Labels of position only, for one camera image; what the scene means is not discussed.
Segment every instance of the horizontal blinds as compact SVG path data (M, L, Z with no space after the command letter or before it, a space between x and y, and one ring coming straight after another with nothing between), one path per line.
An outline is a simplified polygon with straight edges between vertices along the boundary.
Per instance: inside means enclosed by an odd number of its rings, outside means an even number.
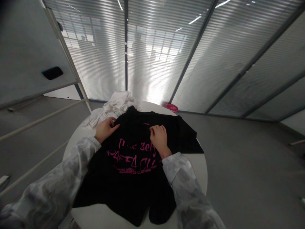
M304 38L305 13L299 16L210 113L243 116L253 107L259 107L261 101L273 97L273 93L291 80L303 77Z
M305 109L305 77L250 114L247 118L281 121Z
M114 91L125 90L124 1L45 0L45 4L63 26L62 35L89 99L108 101Z
M180 110L206 112L300 4L292 0L219 2L173 104Z
M169 101L212 1L128 0L128 90Z

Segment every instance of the red object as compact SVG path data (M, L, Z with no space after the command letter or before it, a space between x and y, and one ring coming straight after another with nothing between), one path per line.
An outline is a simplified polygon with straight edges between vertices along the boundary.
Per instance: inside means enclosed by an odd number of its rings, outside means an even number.
M170 103L166 104L164 107L171 110L174 113L178 111L178 107Z

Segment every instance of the grey floor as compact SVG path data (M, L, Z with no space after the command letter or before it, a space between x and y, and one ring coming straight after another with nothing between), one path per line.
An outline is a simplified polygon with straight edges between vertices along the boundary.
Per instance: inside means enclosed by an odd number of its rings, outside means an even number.
M0 134L6 134L74 101L42 98L9 113L0 111ZM102 103L92 102L93 109ZM179 112L198 133L208 168L207 197L227 228L304 228L305 209L298 197L305 195L304 145L288 146L303 136L279 124L237 120ZM0 142L0 177L11 181L69 139L89 115L85 104ZM30 182L58 164L58 152L7 196L0 208L18 199Z

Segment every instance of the sleeve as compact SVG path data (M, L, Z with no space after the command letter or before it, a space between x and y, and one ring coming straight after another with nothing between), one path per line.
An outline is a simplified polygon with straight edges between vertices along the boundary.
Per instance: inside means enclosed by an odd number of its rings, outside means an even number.
M162 160L177 204L178 228L226 228L202 193L189 160L176 153Z
M0 228L57 228L72 206L87 164L100 147L92 136L81 139L62 163L30 184L20 200L3 208Z

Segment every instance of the round white table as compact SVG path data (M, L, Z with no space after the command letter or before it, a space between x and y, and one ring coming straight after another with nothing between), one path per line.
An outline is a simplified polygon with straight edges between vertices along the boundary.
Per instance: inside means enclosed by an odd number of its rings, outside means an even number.
M161 107L157 104L140 101L140 107L143 112L154 111L159 114L165 115L174 115L175 113L170 110ZM69 140L69 143L64 152L64 159L71 152L72 147L83 137L87 135L95 135L95 130L84 129L79 125L75 130L72 137ZM194 169L194 172L197 176L198 182L204 192L207 192L207 164L204 154L184 154L186 156ZM128 222L126 219L114 213L110 210L105 204L95 204L88 207L73 208L71 214L74 217L77 224L82 229L93 229L93 228L137 228ZM152 224L149 221L148 214L146 214L144 221L142 222L139 228L178 228L177 226L177 213L176 210L170 217L170 219L161 225Z

